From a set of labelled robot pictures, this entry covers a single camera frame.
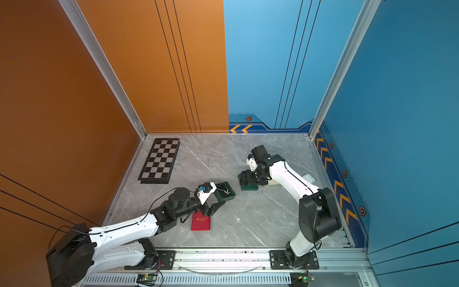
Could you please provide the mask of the green jewelry box base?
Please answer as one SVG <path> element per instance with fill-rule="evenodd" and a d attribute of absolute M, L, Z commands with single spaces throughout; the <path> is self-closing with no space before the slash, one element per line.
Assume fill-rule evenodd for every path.
<path fill-rule="evenodd" d="M 236 193 L 228 182 L 216 184 L 217 190 L 214 192 L 218 202 L 227 202 L 236 197 Z"/>

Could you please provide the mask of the green booklet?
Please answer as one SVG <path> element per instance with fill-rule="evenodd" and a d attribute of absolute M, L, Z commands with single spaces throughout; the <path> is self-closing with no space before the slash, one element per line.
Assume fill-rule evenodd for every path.
<path fill-rule="evenodd" d="M 241 191 L 257 191 L 258 190 L 258 186 L 252 185 L 252 184 L 241 185 L 240 188 L 241 188 Z"/>

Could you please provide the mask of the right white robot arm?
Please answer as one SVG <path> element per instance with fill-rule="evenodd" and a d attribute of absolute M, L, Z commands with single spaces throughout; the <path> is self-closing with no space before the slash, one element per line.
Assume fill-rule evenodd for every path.
<path fill-rule="evenodd" d="M 290 268 L 301 268 L 306 265 L 311 252 L 319 247 L 322 239 L 342 227 L 334 192 L 309 183 L 277 154 L 257 155 L 253 151 L 248 155 L 246 163 L 249 169 L 239 175 L 242 189 L 264 186 L 274 180 L 298 203 L 300 231 L 286 244 L 284 254 Z"/>

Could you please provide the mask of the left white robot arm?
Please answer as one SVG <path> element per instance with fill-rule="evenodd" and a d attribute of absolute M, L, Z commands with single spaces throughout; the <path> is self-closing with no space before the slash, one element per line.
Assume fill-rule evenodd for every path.
<path fill-rule="evenodd" d="M 102 227 L 71 227 L 46 254 L 51 285 L 71 287 L 88 275 L 116 267 L 154 267 L 157 251 L 150 238 L 184 223 L 194 213 L 212 216 L 225 204 L 225 193 L 227 190 L 213 182 L 196 191 L 173 188 L 160 206 L 132 220 Z"/>

